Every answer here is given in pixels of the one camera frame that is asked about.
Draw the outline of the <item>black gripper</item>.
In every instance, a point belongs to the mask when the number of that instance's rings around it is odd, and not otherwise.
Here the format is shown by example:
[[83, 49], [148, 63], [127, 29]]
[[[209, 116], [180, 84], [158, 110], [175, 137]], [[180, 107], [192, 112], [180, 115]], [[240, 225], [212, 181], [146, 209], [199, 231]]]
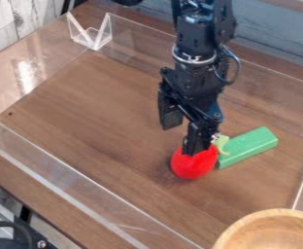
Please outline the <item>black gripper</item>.
[[217, 66], [211, 64], [175, 63], [175, 68], [160, 69], [158, 88], [158, 113], [163, 130], [182, 125], [187, 118], [187, 133], [182, 141], [182, 153], [193, 156], [207, 150], [221, 113], [217, 95], [225, 83], [216, 75]]

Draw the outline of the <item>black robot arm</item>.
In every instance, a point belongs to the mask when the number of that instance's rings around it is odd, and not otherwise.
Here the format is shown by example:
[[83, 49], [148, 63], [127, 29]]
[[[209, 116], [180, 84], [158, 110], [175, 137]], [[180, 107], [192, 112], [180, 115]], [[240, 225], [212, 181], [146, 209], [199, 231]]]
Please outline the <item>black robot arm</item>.
[[231, 0], [171, 0], [171, 7], [175, 66], [160, 69], [159, 123], [162, 129], [171, 129], [188, 121], [180, 152], [192, 156], [209, 148], [224, 120], [217, 97], [240, 69], [227, 48], [236, 21]]

